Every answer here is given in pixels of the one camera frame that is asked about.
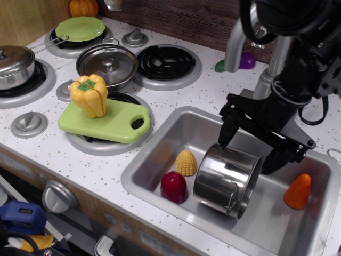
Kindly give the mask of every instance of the yellow corn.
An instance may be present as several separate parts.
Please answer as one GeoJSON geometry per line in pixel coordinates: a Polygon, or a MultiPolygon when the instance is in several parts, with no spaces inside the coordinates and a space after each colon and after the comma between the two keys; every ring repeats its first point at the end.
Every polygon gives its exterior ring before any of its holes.
{"type": "Polygon", "coordinates": [[[197,171],[197,161],[189,150],[181,151],[175,160],[176,172],[184,176],[192,176],[197,171]]]}

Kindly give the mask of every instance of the black coil burner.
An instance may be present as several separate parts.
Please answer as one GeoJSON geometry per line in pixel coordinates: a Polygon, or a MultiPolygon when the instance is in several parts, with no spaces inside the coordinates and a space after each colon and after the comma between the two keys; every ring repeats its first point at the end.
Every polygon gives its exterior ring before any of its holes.
{"type": "Polygon", "coordinates": [[[35,71],[32,76],[23,84],[16,87],[0,90],[0,97],[17,97],[34,91],[39,86],[41,86],[46,80],[46,73],[44,71],[43,65],[35,60],[35,71]]]}
{"type": "Polygon", "coordinates": [[[150,46],[138,54],[139,73],[146,78],[171,80],[188,74],[196,60],[183,49],[150,46]]]}
{"type": "MultiPolygon", "coordinates": [[[[82,46],[86,46],[89,43],[93,42],[95,39],[97,38],[105,38],[107,32],[104,30],[103,33],[101,35],[99,35],[98,37],[95,37],[94,39],[91,40],[86,40],[86,41],[82,41],[82,42],[72,42],[72,41],[65,41],[63,43],[60,43],[57,45],[58,48],[60,49],[64,49],[64,48],[78,48],[78,47],[82,47],[82,46]]],[[[64,41],[63,39],[57,39],[57,35],[55,33],[55,29],[52,30],[51,35],[50,35],[50,39],[56,39],[55,43],[59,43],[64,41]]]]}
{"type": "MultiPolygon", "coordinates": [[[[108,94],[108,99],[141,105],[135,98],[122,92],[110,92],[108,94]]],[[[143,125],[143,123],[144,123],[143,119],[137,119],[132,123],[132,128],[136,130],[140,128],[143,125]]],[[[85,137],[85,140],[89,143],[92,143],[93,141],[105,141],[102,139],[97,139],[97,138],[93,138],[89,136],[84,136],[84,137],[85,137]]]]}

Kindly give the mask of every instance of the wooden backsplash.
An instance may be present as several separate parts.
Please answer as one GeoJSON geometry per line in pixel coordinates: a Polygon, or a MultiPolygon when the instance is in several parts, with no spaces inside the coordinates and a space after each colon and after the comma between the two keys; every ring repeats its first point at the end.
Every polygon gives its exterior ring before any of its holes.
{"type": "MultiPolygon", "coordinates": [[[[121,11],[110,12],[98,0],[99,15],[225,52],[239,18],[238,0],[123,0],[121,11]]],[[[245,42],[245,50],[269,63],[273,44],[259,50],[245,42]]]]}
{"type": "Polygon", "coordinates": [[[70,0],[0,0],[0,45],[25,46],[71,17],[70,0]]]}
{"type": "MultiPolygon", "coordinates": [[[[99,15],[189,42],[225,51],[239,17],[237,0],[123,0],[123,9],[110,12],[97,0],[99,15]]],[[[25,46],[71,17],[70,0],[0,0],[0,45],[25,46]]],[[[246,41],[245,50],[269,63],[272,44],[258,50],[246,41]]]]}

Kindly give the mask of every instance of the orange toy carrot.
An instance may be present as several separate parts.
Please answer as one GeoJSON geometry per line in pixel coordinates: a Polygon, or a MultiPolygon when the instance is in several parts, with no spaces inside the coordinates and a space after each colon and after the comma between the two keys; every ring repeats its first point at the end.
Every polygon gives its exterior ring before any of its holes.
{"type": "Polygon", "coordinates": [[[311,177],[302,174],[291,183],[283,198],[291,208],[301,209],[307,205],[310,191],[311,177]]]}

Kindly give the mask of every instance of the cooking pot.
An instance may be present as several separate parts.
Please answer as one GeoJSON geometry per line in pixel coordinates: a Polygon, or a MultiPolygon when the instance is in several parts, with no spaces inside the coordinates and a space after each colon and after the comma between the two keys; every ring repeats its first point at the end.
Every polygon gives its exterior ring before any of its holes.
{"type": "Polygon", "coordinates": [[[34,52],[23,46],[0,46],[0,90],[25,83],[35,71],[34,52]]]}
{"type": "Polygon", "coordinates": [[[197,201],[240,219],[251,198],[262,158],[218,143],[206,152],[197,172],[193,194],[197,201]]]}
{"type": "Polygon", "coordinates": [[[80,54],[76,62],[80,76],[99,75],[112,90],[119,90],[127,85],[138,66],[134,53],[114,43],[91,46],[80,54]]]}

